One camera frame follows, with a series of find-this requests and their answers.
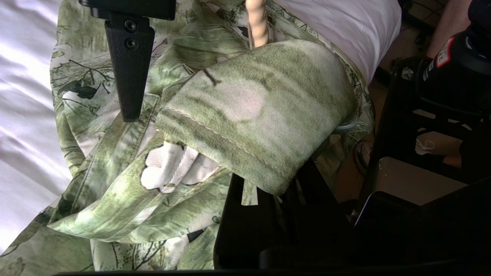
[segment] black device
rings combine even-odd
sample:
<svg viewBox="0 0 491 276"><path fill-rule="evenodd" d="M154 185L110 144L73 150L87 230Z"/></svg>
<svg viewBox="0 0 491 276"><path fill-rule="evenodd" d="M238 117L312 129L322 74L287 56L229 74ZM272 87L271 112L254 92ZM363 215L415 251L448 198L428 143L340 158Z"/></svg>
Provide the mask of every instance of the black device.
<svg viewBox="0 0 491 276"><path fill-rule="evenodd" d="M472 1L470 26L452 36L433 60L421 61L421 99L479 115L491 111L491 1Z"/></svg>
<svg viewBox="0 0 491 276"><path fill-rule="evenodd" d="M174 20L176 0L79 0L106 19L106 35L125 122L138 121L155 31L147 17Z"/></svg>

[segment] fabric fold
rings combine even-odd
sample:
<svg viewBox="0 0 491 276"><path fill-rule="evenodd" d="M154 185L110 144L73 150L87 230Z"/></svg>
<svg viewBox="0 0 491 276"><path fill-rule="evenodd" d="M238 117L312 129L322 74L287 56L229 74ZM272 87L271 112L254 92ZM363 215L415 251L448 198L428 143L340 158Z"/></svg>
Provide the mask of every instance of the fabric fold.
<svg viewBox="0 0 491 276"><path fill-rule="evenodd" d="M276 195L356 110L338 57L304 40L266 45L178 86L162 103L156 125Z"/></svg>

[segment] white bed sheet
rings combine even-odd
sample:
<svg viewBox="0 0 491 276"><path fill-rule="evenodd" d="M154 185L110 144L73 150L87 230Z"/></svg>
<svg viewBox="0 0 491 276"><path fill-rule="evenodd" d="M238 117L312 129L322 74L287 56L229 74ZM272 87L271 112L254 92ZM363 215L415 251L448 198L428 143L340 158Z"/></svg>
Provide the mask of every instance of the white bed sheet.
<svg viewBox="0 0 491 276"><path fill-rule="evenodd" d="M49 75L60 2L0 1L0 252L71 179Z"/></svg>
<svg viewBox="0 0 491 276"><path fill-rule="evenodd" d="M60 2L0 1L0 252L71 179L49 77ZM341 48L367 82L399 33L396 0L277 2Z"/></svg>

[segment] red label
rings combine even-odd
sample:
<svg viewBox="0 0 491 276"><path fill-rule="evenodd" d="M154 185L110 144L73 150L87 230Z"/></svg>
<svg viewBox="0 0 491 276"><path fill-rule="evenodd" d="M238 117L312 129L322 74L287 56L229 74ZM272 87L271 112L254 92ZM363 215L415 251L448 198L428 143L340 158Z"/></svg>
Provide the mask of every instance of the red label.
<svg viewBox="0 0 491 276"><path fill-rule="evenodd" d="M440 52L435 57L436 66L438 68L450 62L450 47L452 46L452 42L454 42L454 37L450 37L450 39L447 41L447 43L445 43L443 48L441 48Z"/></svg>

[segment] black mount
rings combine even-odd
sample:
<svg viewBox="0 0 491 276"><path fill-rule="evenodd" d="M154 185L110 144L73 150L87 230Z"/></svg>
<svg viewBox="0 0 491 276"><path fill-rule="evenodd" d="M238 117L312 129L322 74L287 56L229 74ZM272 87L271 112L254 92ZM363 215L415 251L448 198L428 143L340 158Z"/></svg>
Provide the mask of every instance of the black mount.
<svg viewBox="0 0 491 276"><path fill-rule="evenodd" d="M155 31L148 17L174 20L176 0L79 0L93 17L106 19L106 36L125 122L138 121Z"/></svg>

